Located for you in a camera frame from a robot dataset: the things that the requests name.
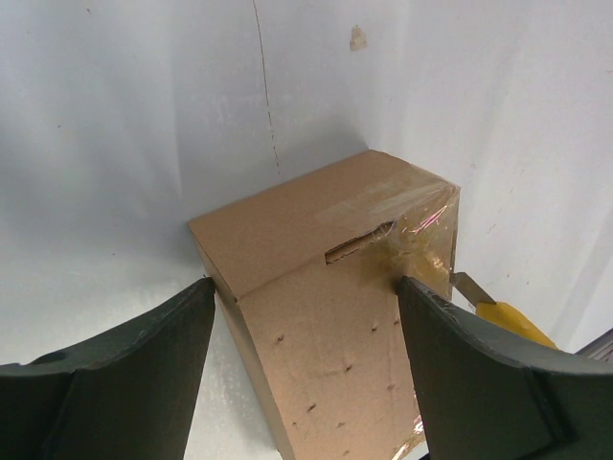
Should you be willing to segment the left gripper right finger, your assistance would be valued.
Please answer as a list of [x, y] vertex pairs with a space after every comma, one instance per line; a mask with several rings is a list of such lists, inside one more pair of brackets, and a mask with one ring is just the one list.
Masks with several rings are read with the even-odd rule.
[[611, 458], [611, 364], [509, 332], [412, 277], [397, 296], [430, 458]]

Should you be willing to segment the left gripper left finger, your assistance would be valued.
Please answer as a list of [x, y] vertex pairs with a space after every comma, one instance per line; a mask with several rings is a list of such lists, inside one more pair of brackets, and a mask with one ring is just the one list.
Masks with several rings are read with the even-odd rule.
[[2, 458], [183, 458], [215, 291], [202, 278], [110, 330], [2, 365]]

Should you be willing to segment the yellow utility knife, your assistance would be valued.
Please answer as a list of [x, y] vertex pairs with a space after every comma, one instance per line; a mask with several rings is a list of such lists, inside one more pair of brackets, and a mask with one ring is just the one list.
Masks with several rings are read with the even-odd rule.
[[467, 273], [451, 273], [450, 283], [475, 309], [477, 316], [532, 342], [557, 350], [554, 341], [520, 310], [508, 303], [495, 301]]

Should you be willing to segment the brown cardboard express box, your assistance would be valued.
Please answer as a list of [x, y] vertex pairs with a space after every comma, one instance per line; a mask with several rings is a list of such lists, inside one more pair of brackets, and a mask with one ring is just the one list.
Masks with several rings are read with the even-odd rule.
[[285, 459], [398, 459], [424, 441], [396, 285], [452, 287], [460, 189], [368, 150], [193, 219]]

